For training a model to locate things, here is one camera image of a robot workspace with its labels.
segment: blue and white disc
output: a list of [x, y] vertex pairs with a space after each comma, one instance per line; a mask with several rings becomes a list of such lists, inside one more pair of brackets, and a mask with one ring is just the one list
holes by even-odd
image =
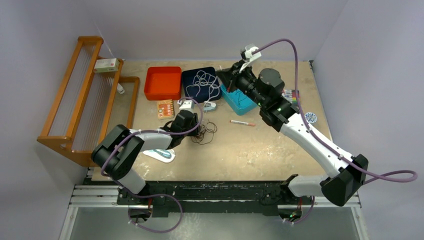
[[313, 112], [307, 112], [305, 113], [305, 119], [308, 123], [314, 124], [317, 122], [317, 115]]

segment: gray wall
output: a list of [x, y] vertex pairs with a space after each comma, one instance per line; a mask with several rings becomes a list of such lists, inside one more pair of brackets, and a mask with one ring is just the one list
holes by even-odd
[[423, 23], [422, 0], [349, 0], [314, 63], [334, 141], [372, 172], [421, 173], [360, 189], [372, 239], [424, 238]]
[[[112, 52], [125, 59], [239, 59], [290, 38], [301, 60], [320, 50], [347, 0], [85, 0]], [[289, 45], [264, 59], [293, 59]]]
[[77, 37], [79, 0], [0, 1], [0, 239], [58, 239], [86, 169], [36, 142]]

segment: wooden rack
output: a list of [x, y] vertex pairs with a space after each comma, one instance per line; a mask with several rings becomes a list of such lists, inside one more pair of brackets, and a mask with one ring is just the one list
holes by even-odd
[[37, 141], [84, 166], [95, 166], [91, 153], [106, 136], [118, 83], [134, 83], [126, 127], [131, 128], [140, 79], [118, 71], [94, 73], [103, 39], [80, 36]]

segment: light blue basket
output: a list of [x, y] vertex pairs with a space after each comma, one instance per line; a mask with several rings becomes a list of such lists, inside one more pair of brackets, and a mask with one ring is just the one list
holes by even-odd
[[239, 89], [233, 92], [227, 92], [225, 86], [221, 84], [221, 91], [222, 97], [239, 116], [245, 115], [257, 106], [254, 101], [244, 95]]

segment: orange box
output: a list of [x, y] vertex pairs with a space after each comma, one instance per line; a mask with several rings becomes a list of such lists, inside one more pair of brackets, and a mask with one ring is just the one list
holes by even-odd
[[149, 101], [181, 98], [181, 67], [151, 66], [147, 69], [144, 94]]

